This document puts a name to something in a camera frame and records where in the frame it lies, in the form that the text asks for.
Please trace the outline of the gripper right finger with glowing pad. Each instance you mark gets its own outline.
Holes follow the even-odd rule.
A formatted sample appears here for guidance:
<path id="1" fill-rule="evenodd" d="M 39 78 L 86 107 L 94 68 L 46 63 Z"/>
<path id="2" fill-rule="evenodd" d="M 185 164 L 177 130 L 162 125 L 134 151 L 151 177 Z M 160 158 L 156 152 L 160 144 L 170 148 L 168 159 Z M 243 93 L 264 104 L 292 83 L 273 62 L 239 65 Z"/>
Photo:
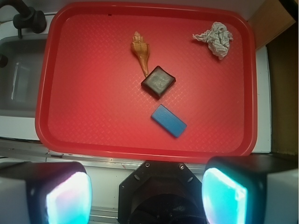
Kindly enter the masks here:
<path id="1" fill-rule="evenodd" d="M 213 157 L 206 164 L 201 193 L 209 224 L 297 224 L 298 159 Z"/>

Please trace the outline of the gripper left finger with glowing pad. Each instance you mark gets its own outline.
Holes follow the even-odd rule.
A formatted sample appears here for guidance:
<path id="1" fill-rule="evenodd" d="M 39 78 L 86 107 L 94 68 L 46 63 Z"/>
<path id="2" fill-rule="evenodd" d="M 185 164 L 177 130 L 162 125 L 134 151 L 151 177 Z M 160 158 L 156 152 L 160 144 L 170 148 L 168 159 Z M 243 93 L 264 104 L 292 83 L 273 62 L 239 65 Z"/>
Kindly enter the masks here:
<path id="1" fill-rule="evenodd" d="M 2 224 L 87 224 L 91 178 L 79 162 L 2 162 Z"/>

